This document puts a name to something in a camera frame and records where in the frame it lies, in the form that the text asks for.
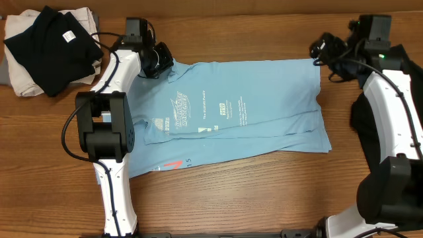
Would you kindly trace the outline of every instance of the black cloth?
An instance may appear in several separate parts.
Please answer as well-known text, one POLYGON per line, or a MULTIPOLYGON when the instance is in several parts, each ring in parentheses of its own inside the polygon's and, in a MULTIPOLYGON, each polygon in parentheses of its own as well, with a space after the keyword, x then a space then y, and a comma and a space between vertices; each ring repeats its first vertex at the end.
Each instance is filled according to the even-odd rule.
POLYGON ((4 40, 16 61, 48 96, 56 96, 75 80, 95 73, 92 66, 103 52, 71 13, 44 7, 34 24, 4 40), (69 30, 76 38, 67 42, 69 30))
MULTIPOLYGON (((400 53, 403 57, 403 71, 410 75, 413 103, 416 107, 420 124, 423 125, 423 69, 410 60, 402 45, 392 47, 392 50, 400 53)), ((363 93, 352 104, 350 122, 351 127, 358 133, 365 159, 370 171, 372 171, 379 166, 381 148, 373 111, 363 93)))

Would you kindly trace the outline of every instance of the beige cloth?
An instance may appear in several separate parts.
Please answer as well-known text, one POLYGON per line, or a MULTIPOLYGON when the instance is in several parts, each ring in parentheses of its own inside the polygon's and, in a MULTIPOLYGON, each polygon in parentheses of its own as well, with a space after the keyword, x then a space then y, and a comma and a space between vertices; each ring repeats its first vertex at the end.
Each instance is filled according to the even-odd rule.
MULTIPOLYGON (((71 12, 72 15, 78 20, 82 27, 87 30, 89 34, 96 32, 93 14, 87 7, 83 7, 77 10, 63 10, 60 12, 63 14, 71 12)), ((40 12, 38 11, 26 10, 19 16, 7 16, 5 27, 5 39, 8 39, 12 36, 16 36, 17 34, 24 32, 28 27, 34 24, 34 21, 39 14, 40 12)), ((12 53, 6 46, 5 55, 7 58, 7 62, 9 63, 9 77, 15 94, 19 97, 31 97, 42 94, 43 90, 32 80, 27 70, 16 61, 16 59, 13 57, 12 53)), ((95 74, 76 80, 72 83, 86 83, 90 85, 93 82, 95 75, 98 75, 100 73, 100 62, 94 62, 93 67, 95 68, 95 74)))

